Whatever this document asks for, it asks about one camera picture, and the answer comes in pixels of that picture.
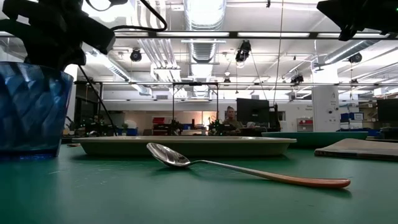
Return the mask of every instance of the white pillar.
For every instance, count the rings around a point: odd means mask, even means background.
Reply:
[[[314,83],[338,83],[335,65],[312,68]],[[313,127],[315,132],[334,132],[340,129],[340,111],[337,86],[312,88]]]
[[[78,71],[77,65],[68,65],[65,69],[65,73],[71,75],[73,77],[73,81],[77,80],[77,71]],[[73,84],[71,92],[70,92],[68,112],[67,112],[67,116],[72,121],[74,121],[74,119],[75,119],[75,104],[76,104],[76,85]]]

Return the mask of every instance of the desk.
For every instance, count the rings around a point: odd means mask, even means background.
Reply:
[[[59,158],[0,163],[1,223],[394,223],[398,163],[315,157],[218,159],[304,177],[347,177],[346,190],[311,189],[204,164],[170,170],[152,158]]]

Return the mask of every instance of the cable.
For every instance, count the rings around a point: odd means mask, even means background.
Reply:
[[[104,102],[102,101],[102,99],[101,99],[100,95],[98,94],[98,92],[94,89],[93,84],[92,84],[92,83],[90,82],[90,80],[88,79],[88,77],[87,77],[85,71],[83,70],[83,68],[81,67],[81,65],[79,65],[79,68],[80,68],[81,72],[83,73],[83,75],[85,76],[85,78],[86,78],[88,84],[89,84],[90,87],[93,89],[95,95],[98,97],[99,103],[101,103],[102,107],[103,107],[104,110],[105,110],[105,113],[106,113],[107,117],[109,118],[109,121],[111,122],[114,135],[117,136],[117,135],[118,135],[118,132],[116,131],[116,127],[115,127],[115,125],[113,124],[113,120],[112,120],[112,118],[111,118],[111,115],[109,114],[108,110],[106,109],[106,107],[105,107],[105,105],[104,105]]]
[[[280,15],[280,33],[279,33],[279,51],[278,51],[278,64],[276,68],[276,79],[275,79],[275,90],[274,90],[274,105],[275,105],[275,97],[276,97],[276,86],[278,85],[278,75],[279,75],[279,62],[280,62],[280,46],[282,45],[282,24],[284,21],[284,3],[282,0],[282,12]]]
[[[257,77],[259,77],[259,82],[260,82],[260,86],[261,86],[262,92],[264,93],[264,97],[265,97],[266,100],[267,100],[267,95],[266,95],[266,92],[264,91],[264,87],[262,86],[262,81],[261,81],[261,78],[260,78],[259,71],[257,70],[257,65],[256,65],[256,61],[254,60],[253,52],[250,51],[250,53],[251,53],[251,58],[253,59],[254,68],[256,69]]]
[[[88,4],[90,7],[92,7],[94,10],[96,10],[96,11],[98,11],[98,12],[107,11],[108,9],[110,9],[110,8],[113,6],[112,3],[111,3],[106,9],[97,9],[97,8],[95,8],[95,7],[91,4],[90,0],[86,0],[86,2],[87,2],[87,4]]]
[[[111,30],[115,31],[118,29],[139,29],[139,30],[146,30],[146,31],[151,31],[151,32],[162,32],[167,30],[167,22],[166,20],[152,7],[150,6],[150,4],[146,1],[146,0],[140,0],[143,5],[145,5],[145,7],[150,10],[151,13],[153,13],[153,15],[156,16],[156,18],[158,18],[161,23],[163,23],[163,28],[150,28],[150,27],[142,27],[142,26],[129,26],[129,25],[121,25],[121,26],[116,26],[116,27],[112,27]]]

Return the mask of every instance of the spoon handle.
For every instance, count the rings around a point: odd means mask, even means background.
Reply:
[[[349,186],[349,184],[351,183],[349,179],[317,179],[317,178],[305,178],[305,177],[291,177],[291,176],[273,174],[269,172],[247,169],[243,167],[237,167],[237,166],[232,166],[212,161],[195,161],[192,162],[191,164],[195,163],[211,164],[226,169],[243,172],[245,174],[251,174],[258,177],[267,178],[269,180],[279,181],[286,184],[302,185],[307,187],[342,188]]]

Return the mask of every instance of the beige tray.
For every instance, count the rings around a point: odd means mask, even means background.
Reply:
[[[138,136],[78,138],[87,154],[97,156],[150,156],[149,142],[170,147],[184,156],[276,156],[295,139],[237,136]]]

